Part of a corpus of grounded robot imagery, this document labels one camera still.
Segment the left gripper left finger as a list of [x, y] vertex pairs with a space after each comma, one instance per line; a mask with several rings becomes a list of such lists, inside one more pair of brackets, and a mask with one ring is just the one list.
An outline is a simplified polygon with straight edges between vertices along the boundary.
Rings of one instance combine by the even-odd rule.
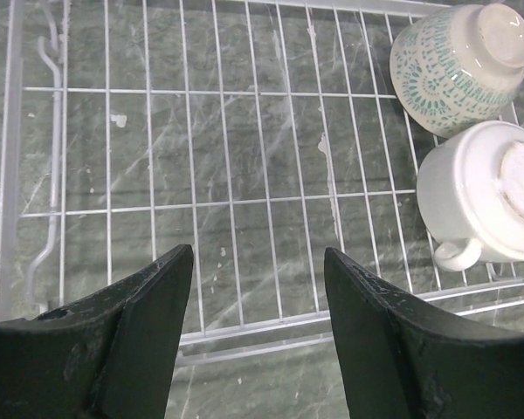
[[0, 322], [0, 418], [162, 418], [190, 295], [187, 244], [35, 319]]

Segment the white wire dish rack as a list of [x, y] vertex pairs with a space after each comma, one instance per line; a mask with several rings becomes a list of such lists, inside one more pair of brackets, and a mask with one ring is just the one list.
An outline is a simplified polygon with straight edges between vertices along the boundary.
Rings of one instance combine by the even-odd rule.
[[524, 263], [437, 268], [390, 46], [445, 1], [0, 1], [0, 321], [194, 249], [182, 364], [331, 338], [336, 247], [524, 331]]

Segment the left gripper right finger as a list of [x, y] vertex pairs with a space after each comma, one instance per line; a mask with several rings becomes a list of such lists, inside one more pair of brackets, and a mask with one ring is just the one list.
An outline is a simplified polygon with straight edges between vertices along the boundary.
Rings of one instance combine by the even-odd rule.
[[524, 418], [524, 333], [439, 309], [335, 248], [324, 278], [353, 418]]

